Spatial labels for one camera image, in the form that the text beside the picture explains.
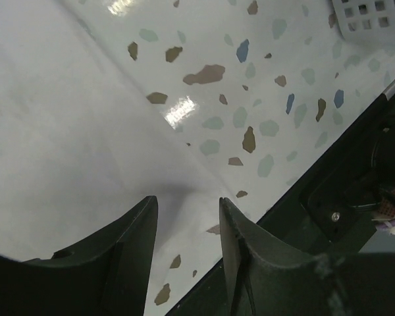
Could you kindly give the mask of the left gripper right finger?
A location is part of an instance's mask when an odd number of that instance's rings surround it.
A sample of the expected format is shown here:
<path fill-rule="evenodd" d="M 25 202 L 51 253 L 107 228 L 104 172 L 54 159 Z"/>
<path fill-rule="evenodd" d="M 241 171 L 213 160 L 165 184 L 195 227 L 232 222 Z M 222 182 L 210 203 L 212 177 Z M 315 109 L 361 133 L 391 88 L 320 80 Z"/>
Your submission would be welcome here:
<path fill-rule="evenodd" d="M 231 315 L 395 315 L 395 253 L 309 255 L 219 201 Z"/>

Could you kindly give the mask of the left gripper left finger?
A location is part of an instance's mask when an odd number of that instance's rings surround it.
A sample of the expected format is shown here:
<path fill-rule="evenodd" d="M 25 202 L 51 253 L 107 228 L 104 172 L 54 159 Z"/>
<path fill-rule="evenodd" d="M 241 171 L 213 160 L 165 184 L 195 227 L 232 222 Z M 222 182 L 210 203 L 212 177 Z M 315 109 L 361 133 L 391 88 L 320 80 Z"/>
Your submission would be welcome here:
<path fill-rule="evenodd" d="M 51 259 L 0 255 L 0 315 L 143 315 L 157 219 L 147 196 Z"/>

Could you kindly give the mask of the white printed tank top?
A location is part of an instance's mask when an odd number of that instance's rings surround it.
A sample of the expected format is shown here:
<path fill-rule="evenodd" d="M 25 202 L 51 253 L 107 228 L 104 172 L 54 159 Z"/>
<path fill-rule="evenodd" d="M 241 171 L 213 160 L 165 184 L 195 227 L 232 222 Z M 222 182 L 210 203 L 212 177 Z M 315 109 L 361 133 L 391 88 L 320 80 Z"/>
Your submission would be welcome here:
<path fill-rule="evenodd" d="M 0 1 L 0 254 L 49 257 L 156 196 L 167 260 L 225 192 L 59 4 Z"/>

